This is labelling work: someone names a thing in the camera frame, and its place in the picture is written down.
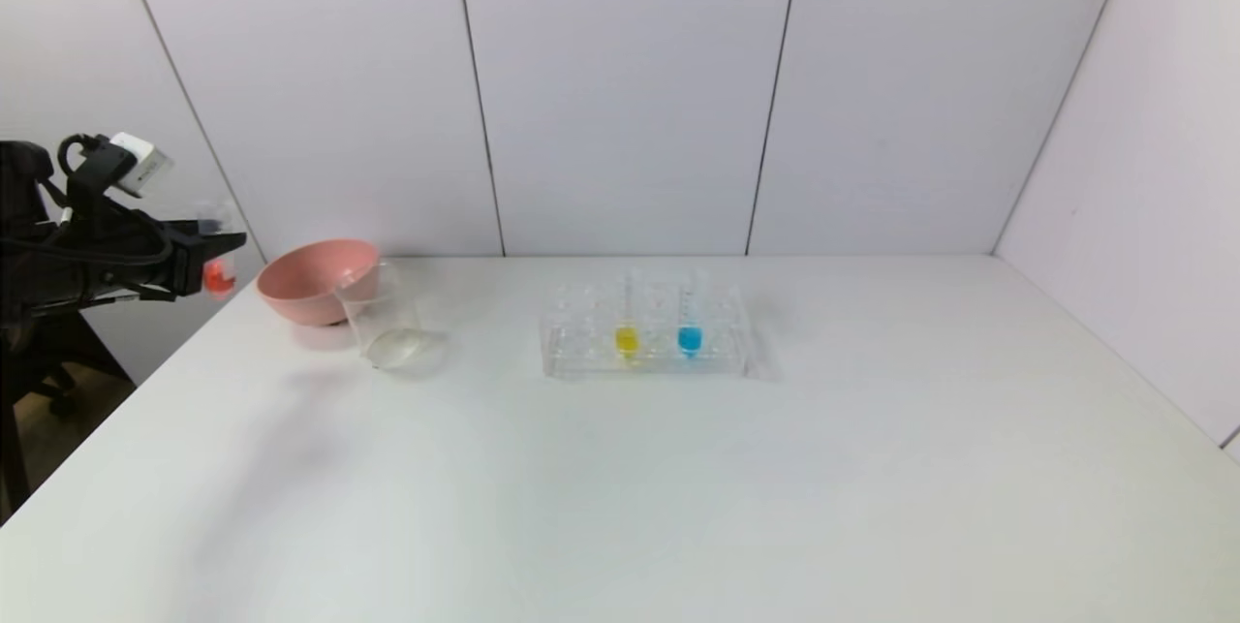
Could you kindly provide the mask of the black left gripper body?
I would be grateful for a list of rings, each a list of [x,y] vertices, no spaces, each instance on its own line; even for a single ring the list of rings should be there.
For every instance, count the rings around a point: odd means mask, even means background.
[[[117,252],[88,258],[83,273],[83,304],[113,302],[175,302],[202,290],[205,261],[180,248],[157,246],[151,252]]]

